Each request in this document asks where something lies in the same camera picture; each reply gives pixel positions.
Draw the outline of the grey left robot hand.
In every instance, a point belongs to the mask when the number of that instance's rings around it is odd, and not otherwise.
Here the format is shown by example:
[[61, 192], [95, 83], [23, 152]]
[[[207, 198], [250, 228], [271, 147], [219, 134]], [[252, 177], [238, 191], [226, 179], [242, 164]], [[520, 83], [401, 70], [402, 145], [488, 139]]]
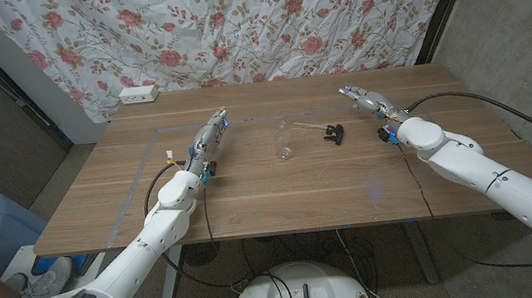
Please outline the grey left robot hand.
[[193, 152], [184, 165], [184, 170], [201, 176], [206, 171], [207, 165], [214, 159], [223, 133], [228, 129], [227, 108], [219, 107], [196, 134]]

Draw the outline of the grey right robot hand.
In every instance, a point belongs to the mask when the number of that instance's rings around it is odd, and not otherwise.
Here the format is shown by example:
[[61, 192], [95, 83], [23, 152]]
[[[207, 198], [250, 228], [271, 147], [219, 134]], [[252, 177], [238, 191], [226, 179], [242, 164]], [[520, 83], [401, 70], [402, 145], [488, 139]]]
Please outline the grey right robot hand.
[[379, 120], [386, 121], [388, 124], [401, 125], [409, 119], [407, 112], [400, 110], [387, 97], [375, 91], [349, 86], [340, 88], [339, 93], [351, 99], [357, 108], [374, 113]]

